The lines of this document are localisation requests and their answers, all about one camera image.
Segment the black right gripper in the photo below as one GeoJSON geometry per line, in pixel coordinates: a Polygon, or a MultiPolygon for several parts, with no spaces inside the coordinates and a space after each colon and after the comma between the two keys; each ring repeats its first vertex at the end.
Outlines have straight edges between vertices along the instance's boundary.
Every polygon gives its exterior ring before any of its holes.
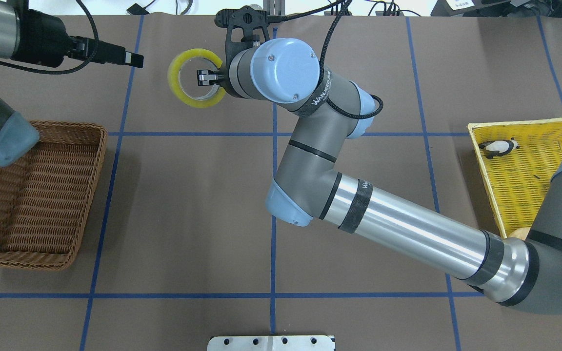
{"type": "Polygon", "coordinates": [[[197,70],[198,86],[221,86],[225,92],[232,97],[236,97],[236,91],[232,86],[229,72],[230,64],[223,63],[217,71],[197,70]]]}

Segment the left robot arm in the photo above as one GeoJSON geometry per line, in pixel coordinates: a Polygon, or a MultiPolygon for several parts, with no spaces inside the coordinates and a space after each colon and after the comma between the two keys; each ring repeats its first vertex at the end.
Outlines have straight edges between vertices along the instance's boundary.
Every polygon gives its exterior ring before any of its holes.
{"type": "MultiPolygon", "coordinates": [[[[22,97],[37,98],[49,85],[40,78],[73,75],[91,64],[143,67],[142,54],[100,39],[91,11],[77,1],[92,36],[73,36],[60,17],[29,6],[27,0],[0,0],[0,67],[22,97]]],[[[35,127],[0,97],[0,167],[27,154],[39,141],[35,127]]]]}

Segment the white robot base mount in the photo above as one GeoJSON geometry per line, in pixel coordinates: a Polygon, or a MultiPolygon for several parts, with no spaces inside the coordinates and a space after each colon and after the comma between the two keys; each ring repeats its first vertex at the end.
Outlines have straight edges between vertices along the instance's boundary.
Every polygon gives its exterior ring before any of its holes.
{"type": "Polygon", "coordinates": [[[257,335],[213,337],[208,351],[336,351],[334,336],[257,335]]]}

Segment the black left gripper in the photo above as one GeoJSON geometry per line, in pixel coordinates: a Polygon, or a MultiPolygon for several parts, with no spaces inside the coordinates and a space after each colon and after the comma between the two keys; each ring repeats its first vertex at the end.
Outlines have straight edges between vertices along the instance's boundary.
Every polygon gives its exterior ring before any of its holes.
{"type": "Polygon", "coordinates": [[[64,58],[87,60],[97,54],[97,63],[143,68],[144,57],[122,46],[70,36],[58,17],[36,10],[24,10],[19,21],[19,41],[13,60],[45,67],[60,67],[64,58]]]}

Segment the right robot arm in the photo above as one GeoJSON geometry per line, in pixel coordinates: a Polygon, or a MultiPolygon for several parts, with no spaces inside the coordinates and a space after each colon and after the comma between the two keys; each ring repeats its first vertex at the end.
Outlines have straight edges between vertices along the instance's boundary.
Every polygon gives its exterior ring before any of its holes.
{"type": "Polygon", "coordinates": [[[210,100],[227,88],[239,98],[277,103],[298,117],[266,198],[268,211],[305,227],[314,218],[431,265],[505,307],[562,314],[562,162],[526,238],[462,224],[335,171],[345,140],[361,137],[382,102],[327,67],[302,40],[247,46],[223,62],[196,49],[215,70],[200,70],[210,100]]]}

